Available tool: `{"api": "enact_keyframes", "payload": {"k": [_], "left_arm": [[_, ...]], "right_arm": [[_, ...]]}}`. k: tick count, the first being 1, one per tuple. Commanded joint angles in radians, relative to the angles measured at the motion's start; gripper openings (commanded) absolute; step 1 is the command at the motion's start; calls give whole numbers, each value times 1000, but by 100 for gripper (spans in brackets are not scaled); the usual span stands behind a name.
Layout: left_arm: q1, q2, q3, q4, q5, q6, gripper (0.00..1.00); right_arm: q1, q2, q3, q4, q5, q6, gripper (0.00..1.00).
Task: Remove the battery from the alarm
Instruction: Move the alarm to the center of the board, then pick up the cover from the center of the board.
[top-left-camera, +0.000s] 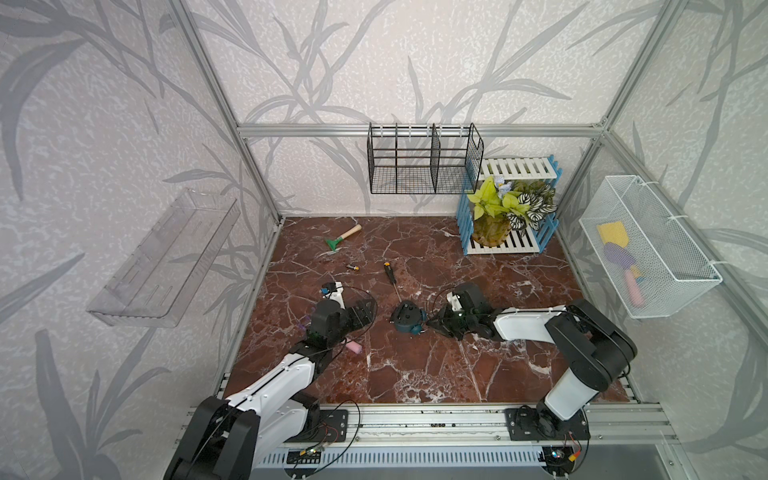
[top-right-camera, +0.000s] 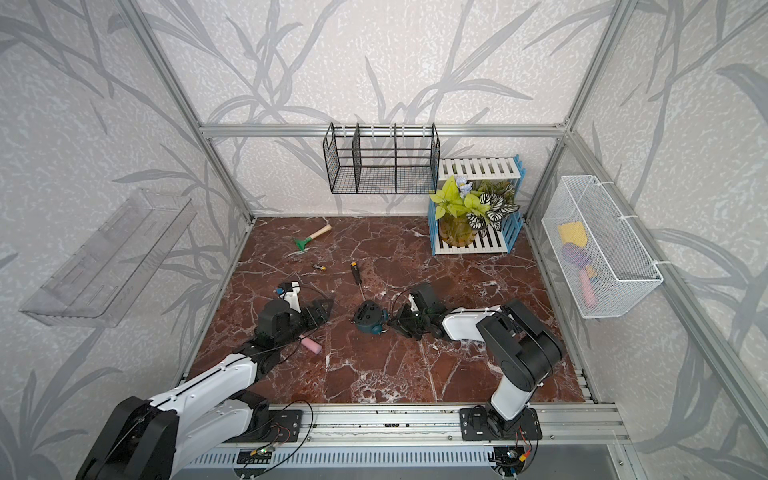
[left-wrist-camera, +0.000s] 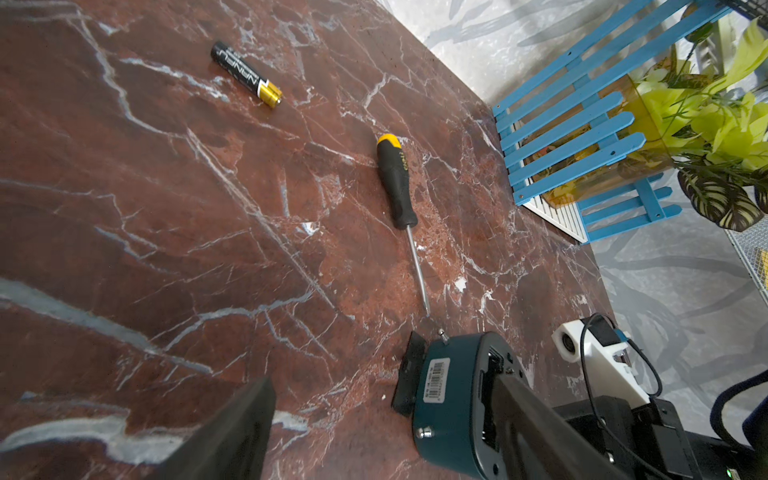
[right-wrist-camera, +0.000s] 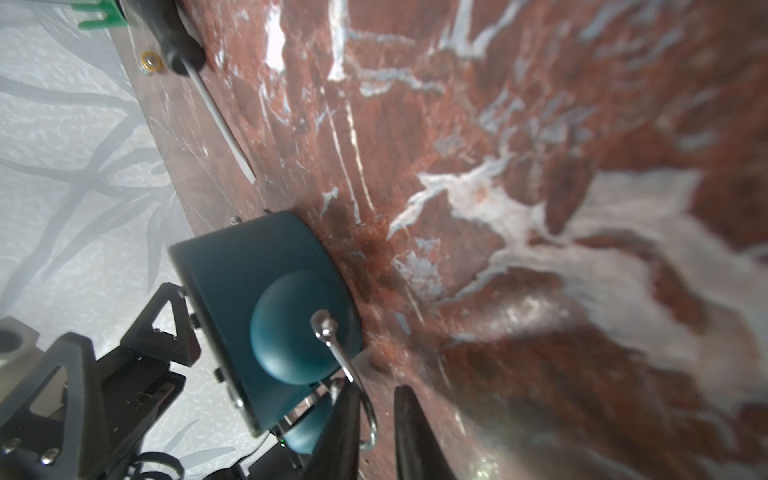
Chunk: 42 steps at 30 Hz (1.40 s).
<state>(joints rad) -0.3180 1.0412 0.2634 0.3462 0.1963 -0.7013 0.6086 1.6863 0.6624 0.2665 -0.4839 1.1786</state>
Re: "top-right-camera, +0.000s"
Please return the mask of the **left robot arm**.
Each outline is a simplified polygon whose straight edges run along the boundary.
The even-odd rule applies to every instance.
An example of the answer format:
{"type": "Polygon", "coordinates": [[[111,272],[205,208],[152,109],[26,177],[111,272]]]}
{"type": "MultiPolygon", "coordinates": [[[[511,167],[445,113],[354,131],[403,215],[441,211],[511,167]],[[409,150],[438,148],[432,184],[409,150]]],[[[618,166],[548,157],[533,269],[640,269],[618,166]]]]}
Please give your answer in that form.
{"type": "Polygon", "coordinates": [[[281,351],[331,317],[334,302],[305,306],[287,296],[267,303],[254,336],[194,378],[149,399],[120,402],[77,476],[80,479],[170,479],[218,445],[293,437],[251,386],[279,364],[281,351]]]}

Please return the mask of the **teal alarm clock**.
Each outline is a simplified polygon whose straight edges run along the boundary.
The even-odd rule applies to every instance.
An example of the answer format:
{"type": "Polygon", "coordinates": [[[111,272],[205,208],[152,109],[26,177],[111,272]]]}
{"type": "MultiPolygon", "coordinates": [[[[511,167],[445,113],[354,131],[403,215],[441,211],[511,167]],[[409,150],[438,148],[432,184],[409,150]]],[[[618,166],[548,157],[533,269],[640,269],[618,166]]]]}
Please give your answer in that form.
{"type": "Polygon", "coordinates": [[[352,323],[363,333],[380,335],[385,331],[389,312],[373,300],[365,300],[356,310],[352,323]]]}

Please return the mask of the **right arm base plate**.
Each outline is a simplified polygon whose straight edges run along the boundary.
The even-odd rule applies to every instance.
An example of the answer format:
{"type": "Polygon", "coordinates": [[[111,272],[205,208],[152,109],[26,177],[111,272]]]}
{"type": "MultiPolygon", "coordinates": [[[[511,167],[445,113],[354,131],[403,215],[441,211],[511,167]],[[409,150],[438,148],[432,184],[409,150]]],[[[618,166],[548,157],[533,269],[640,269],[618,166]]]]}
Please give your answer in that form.
{"type": "Polygon", "coordinates": [[[512,420],[481,405],[460,409],[459,417],[461,436],[465,441],[539,441],[543,438],[537,412],[531,407],[524,407],[512,420]]]}

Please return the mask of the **black yellow screwdriver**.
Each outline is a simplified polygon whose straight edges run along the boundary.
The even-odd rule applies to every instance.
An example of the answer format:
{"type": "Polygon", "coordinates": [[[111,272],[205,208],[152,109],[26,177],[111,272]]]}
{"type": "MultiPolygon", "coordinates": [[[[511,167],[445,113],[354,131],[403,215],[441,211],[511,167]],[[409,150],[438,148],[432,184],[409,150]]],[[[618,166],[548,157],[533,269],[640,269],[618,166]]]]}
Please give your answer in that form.
{"type": "Polygon", "coordinates": [[[357,285],[357,287],[358,287],[358,289],[359,289],[359,291],[361,293],[362,299],[364,301],[366,301],[366,296],[365,296],[365,292],[364,292],[364,289],[363,289],[362,276],[361,276],[361,272],[360,272],[358,263],[353,261],[350,264],[350,268],[351,268],[351,273],[352,273],[354,282],[357,285]]]}

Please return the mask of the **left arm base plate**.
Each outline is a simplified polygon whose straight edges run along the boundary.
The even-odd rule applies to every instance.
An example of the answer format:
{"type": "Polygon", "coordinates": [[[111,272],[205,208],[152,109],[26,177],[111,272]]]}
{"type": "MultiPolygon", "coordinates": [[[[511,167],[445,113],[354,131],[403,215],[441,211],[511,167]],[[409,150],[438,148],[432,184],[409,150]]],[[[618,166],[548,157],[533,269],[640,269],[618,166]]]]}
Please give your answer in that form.
{"type": "Polygon", "coordinates": [[[299,409],[270,410],[257,414],[253,429],[235,438],[237,442],[295,443],[303,412],[299,409]]]}

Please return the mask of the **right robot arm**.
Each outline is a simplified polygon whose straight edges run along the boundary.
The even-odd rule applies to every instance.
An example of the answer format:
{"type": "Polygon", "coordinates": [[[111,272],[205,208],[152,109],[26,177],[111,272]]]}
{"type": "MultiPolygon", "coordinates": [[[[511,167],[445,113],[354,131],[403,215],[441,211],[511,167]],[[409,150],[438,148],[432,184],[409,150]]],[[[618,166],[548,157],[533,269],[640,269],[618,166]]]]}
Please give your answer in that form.
{"type": "Polygon", "coordinates": [[[557,336],[521,301],[451,310],[429,283],[411,288],[407,303],[388,315],[387,325],[407,338],[420,339],[428,333],[438,340],[484,343],[502,371],[489,415],[506,423],[529,406],[566,353],[557,336]]]}

